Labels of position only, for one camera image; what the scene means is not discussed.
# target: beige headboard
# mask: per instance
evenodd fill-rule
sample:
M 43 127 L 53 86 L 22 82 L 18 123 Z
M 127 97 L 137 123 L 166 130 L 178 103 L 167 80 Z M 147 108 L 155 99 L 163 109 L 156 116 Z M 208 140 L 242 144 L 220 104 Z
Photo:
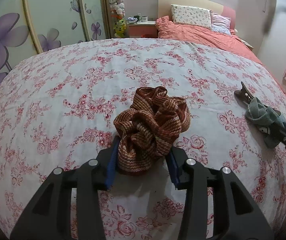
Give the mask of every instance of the beige headboard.
M 212 2 L 210 0 L 159 0 L 158 17 L 166 15 L 172 18 L 171 4 L 195 6 L 212 10 L 213 12 L 220 14 L 224 17 L 231 18 L 230 29 L 235 28 L 235 11 L 227 6 L 223 6 L 219 3 Z

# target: metal bolt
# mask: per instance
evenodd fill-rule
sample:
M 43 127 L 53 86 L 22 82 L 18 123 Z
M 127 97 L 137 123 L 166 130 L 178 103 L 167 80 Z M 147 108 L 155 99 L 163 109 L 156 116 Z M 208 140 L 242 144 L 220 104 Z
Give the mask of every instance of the metal bolt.
M 231 173 L 231 169 L 230 169 L 229 167 L 223 167 L 223 168 L 222 168 L 222 171 L 223 171 L 225 174 Z
M 55 174 L 55 175 L 58 175 L 58 174 L 61 174 L 62 173 L 62 168 L 55 168 L 54 170 L 53 170 L 53 173 Z
M 194 159 L 190 158 L 190 159 L 187 159 L 187 160 L 186 160 L 186 163 L 187 163 L 188 165 L 193 166 L 193 165 L 195 165 L 195 164 L 196 164 L 196 160 L 194 160 Z
M 91 159 L 91 160 L 89 160 L 88 164 L 90 166 L 96 166 L 96 165 L 98 165 L 98 161 L 96 159 Z

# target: blue gripper pad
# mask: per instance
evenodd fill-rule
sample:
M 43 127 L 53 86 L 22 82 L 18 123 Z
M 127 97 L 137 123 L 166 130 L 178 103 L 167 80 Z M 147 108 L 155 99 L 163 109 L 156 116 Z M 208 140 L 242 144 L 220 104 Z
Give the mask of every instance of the blue gripper pad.
M 110 156 L 110 161 L 106 168 L 105 186 L 107 189 L 111 188 L 114 178 L 115 178 L 119 142 L 120 142 L 120 138 L 116 136 L 113 141 L 113 145 L 111 146 L 113 147 L 113 150 Z
M 165 160 L 167 163 L 167 167 L 169 169 L 171 181 L 174 184 L 174 186 L 177 188 L 179 185 L 179 168 L 174 158 L 173 148 L 171 148 L 168 155 L 166 155 Z

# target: white mug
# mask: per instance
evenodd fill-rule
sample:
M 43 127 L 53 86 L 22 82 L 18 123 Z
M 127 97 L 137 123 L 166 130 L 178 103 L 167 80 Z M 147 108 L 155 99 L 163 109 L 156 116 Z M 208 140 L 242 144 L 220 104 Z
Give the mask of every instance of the white mug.
M 147 22 L 147 16 L 142 16 L 142 20 L 143 23 Z

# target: white floral tablecloth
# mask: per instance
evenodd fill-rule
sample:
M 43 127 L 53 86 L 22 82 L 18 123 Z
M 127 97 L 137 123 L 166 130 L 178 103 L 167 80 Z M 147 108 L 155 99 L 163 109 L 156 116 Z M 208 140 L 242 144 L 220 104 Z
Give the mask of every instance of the white floral tablecloth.
M 137 87 L 159 85 L 186 98 L 192 116 L 175 145 L 206 167 L 229 166 L 278 228 L 286 215 L 286 150 L 282 144 L 268 150 L 244 118 L 233 95 L 241 81 L 286 118 L 286 96 L 263 66 L 203 45 L 103 40 L 22 61 L 0 85 L 0 228 L 9 236 L 55 167 L 76 168 L 110 146 L 112 122 Z M 185 192 L 175 190 L 162 161 L 140 177 L 118 174 L 99 200 L 107 239 L 177 239 Z M 209 212 L 208 235 L 212 226 Z

